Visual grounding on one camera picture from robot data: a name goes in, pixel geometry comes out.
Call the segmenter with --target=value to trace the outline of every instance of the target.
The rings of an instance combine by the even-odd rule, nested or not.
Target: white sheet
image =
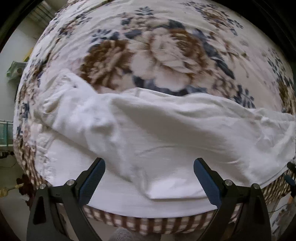
[[[102,157],[108,171],[90,205],[108,212],[157,218],[213,210],[193,173],[196,158],[237,185],[263,188],[294,156],[295,117],[290,114],[246,109],[203,93],[176,97],[136,88],[97,94],[66,69],[41,88],[36,122],[54,130],[43,134],[60,136],[51,143],[56,148],[44,151],[51,160],[47,178],[62,185]],[[37,150],[42,150],[38,140]],[[72,147],[73,142],[80,147]],[[57,155],[63,148],[64,155]],[[41,175],[48,172],[38,157],[36,163]]]

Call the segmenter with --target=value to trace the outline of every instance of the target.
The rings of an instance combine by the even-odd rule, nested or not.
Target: navy blue leaf print
[[[188,94],[188,91],[185,88],[176,92],[171,91],[168,88],[159,88],[154,84],[153,80],[146,81],[144,88],[148,90],[153,90],[153,91],[161,92],[164,94],[168,94],[168,95],[173,95],[173,96],[184,96]]]
[[[107,30],[107,29],[98,29],[97,32],[95,34],[92,35],[93,39],[91,40],[91,43],[94,42],[102,42],[103,40],[107,40],[108,39],[108,34],[111,32],[112,30]]]
[[[130,69],[122,69],[122,72],[124,73],[124,74],[131,74],[131,73],[133,73]]]
[[[203,34],[203,32],[196,28],[193,31],[193,35],[200,39],[200,41],[203,43],[203,47],[207,56],[216,62],[217,67],[219,67],[226,75],[234,80],[235,77],[233,71],[228,68],[227,64],[219,55],[218,51],[207,42],[207,37]]]
[[[17,127],[17,135],[20,136],[20,134],[22,134],[22,127],[19,125]]]
[[[290,86],[290,82],[288,81],[288,79],[287,79],[286,76],[284,76],[284,81],[285,81],[286,85],[289,87]]]
[[[249,96],[249,90],[245,89],[243,90],[242,85],[237,85],[238,91],[236,96],[233,97],[233,100],[242,105],[243,107],[247,108],[255,108],[255,105],[253,103],[254,98],[252,96]]]
[[[91,40],[91,43],[96,42],[99,38],[94,38]]]
[[[292,88],[294,88],[294,83],[293,83],[293,81],[290,78],[289,78],[289,83],[292,86]]]
[[[43,74],[43,70],[37,75],[37,86],[38,86],[38,88],[40,87],[40,78],[41,78],[42,74]]]
[[[121,25],[128,25],[130,24],[132,18],[123,19],[121,20]]]
[[[207,94],[207,88],[203,88],[203,87],[193,87],[192,85],[188,85],[186,87],[186,90],[189,94],[191,94],[191,93],[205,93],[205,94]]]
[[[109,39],[110,40],[118,40],[118,37],[119,37],[119,32],[114,32]]]
[[[136,10],[137,13],[135,13],[138,16],[145,16],[145,15],[153,15],[153,10],[150,9],[148,6],[141,7],[139,10]]]
[[[153,91],[157,91],[157,92],[161,92],[161,93],[169,94],[173,96],[184,96],[191,93],[207,93],[207,88],[193,87],[191,85],[187,85],[185,88],[179,91],[171,91],[168,88],[157,87],[154,84],[154,80],[144,80],[138,76],[133,76],[133,82],[136,87],[153,90]]]
[[[144,88],[144,80],[142,78],[133,75],[133,82],[136,87]]]
[[[219,10],[218,6],[214,4],[201,4],[194,1],[189,2],[183,2],[180,3],[185,6],[193,7],[197,12],[199,12],[202,17],[208,21],[209,23],[213,24],[215,27],[218,27],[221,29],[221,25],[227,27],[230,29],[230,31],[237,36],[236,30],[233,28],[236,26],[237,28],[244,28],[239,22],[236,20],[232,20],[229,18],[229,15],[225,13],[225,11]],[[218,19],[215,14],[211,13],[211,8],[214,9],[216,12],[221,13],[221,17]]]
[[[29,117],[29,112],[30,112],[30,106],[29,106],[29,103],[23,103],[23,113],[22,113],[22,117],[25,118],[26,120],[28,119]]]
[[[128,39],[133,39],[134,37],[137,37],[139,35],[142,34],[142,31],[139,29],[134,29],[130,32],[125,33],[124,35],[128,38]]]
[[[169,19],[169,24],[168,24],[169,28],[170,29],[173,29],[173,28],[181,28],[181,29],[185,29],[184,25],[178,21],[175,21],[175,20],[172,20],[172,19]]]

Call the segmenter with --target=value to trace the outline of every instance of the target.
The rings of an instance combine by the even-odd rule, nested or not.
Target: brown flower print
[[[155,85],[179,91],[207,69],[211,61],[197,38],[181,28],[156,28],[143,32],[128,44],[134,54],[131,70]]]
[[[227,18],[220,10],[206,6],[202,9],[202,11],[207,17],[208,21],[215,27],[223,30],[225,30],[224,27],[231,28]]]
[[[234,81],[227,78],[217,77],[214,81],[212,88],[209,90],[209,94],[231,99],[238,91],[237,85]]]
[[[295,96],[283,81],[279,81],[279,95],[282,100],[283,108],[286,109],[287,113],[294,115],[296,107]]]
[[[80,76],[100,93],[134,88],[129,69],[132,53],[127,45],[128,40],[104,40],[94,45],[84,58]]]

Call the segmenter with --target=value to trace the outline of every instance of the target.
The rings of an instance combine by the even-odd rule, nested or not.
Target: floral comforter
[[[206,0],[69,1],[38,40],[17,94],[14,148],[35,186],[46,181],[34,167],[32,110],[42,76],[64,68],[98,93],[134,87],[175,96],[208,93],[245,108],[295,114],[292,71],[281,50],[223,6]],[[282,175],[264,189],[266,202],[287,190]]]

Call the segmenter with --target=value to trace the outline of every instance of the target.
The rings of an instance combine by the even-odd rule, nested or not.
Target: floral pattern
[[[181,22],[155,17],[148,6],[117,16],[122,29],[98,29],[80,67],[80,76],[98,92],[137,86],[175,96],[209,93],[255,108],[222,57],[240,58],[230,43],[216,48],[215,33],[210,38],[197,28],[190,33]]]
[[[58,45],[59,42],[69,43],[79,31],[85,34],[83,27],[87,22],[95,22],[97,9],[106,11],[108,6],[119,2],[107,0],[98,4],[93,1],[92,6],[83,9],[85,3],[90,1],[69,1],[57,13],[38,40],[39,51],[33,52],[28,62],[29,68],[22,77],[15,107],[18,120],[15,122],[14,146],[16,157],[34,186],[47,183],[35,170],[36,145],[31,138],[30,112],[34,109],[41,77],[53,62],[59,61],[63,48],[61,44]],[[214,4],[187,1],[178,2],[178,6],[202,16],[203,23],[214,26],[215,30],[186,25],[177,21],[179,16],[169,17],[169,14],[152,9],[152,6],[116,12],[111,20],[117,21],[116,27],[98,26],[95,22],[95,29],[85,34],[88,37],[79,46],[81,49],[85,46],[85,50],[77,58],[79,64],[74,71],[77,70],[76,73],[99,93],[140,87],[174,96],[207,93],[230,99],[245,108],[259,107],[256,101],[260,95],[246,87],[249,80],[246,64],[252,62],[252,56],[232,43],[232,39],[240,37],[238,35],[244,27],[233,20],[228,11]],[[68,11],[72,15],[61,18]],[[49,39],[52,38],[50,47],[41,42],[48,35]],[[226,40],[225,35],[231,36],[230,40]],[[239,42],[242,46],[252,47],[244,39]],[[270,48],[267,52],[263,59],[266,59],[266,66],[275,76],[272,82],[277,90],[275,94],[281,98],[283,111],[295,114],[292,77],[288,76],[284,61],[276,51]],[[243,74],[236,74],[233,63],[243,68],[246,78]],[[72,62],[62,67],[72,68]]]
[[[236,20],[230,19],[229,15],[226,14],[225,11],[219,10],[219,7],[215,4],[202,4],[194,1],[183,2],[181,4],[199,12],[206,21],[218,29],[229,29],[235,36],[237,36],[237,32],[234,27],[241,29],[244,28]]]
[[[276,82],[278,83],[279,95],[283,103],[282,107],[285,112],[294,115],[296,113],[294,82],[287,76],[286,69],[275,49],[269,48],[268,52],[272,58],[267,58],[267,62],[277,75]]]

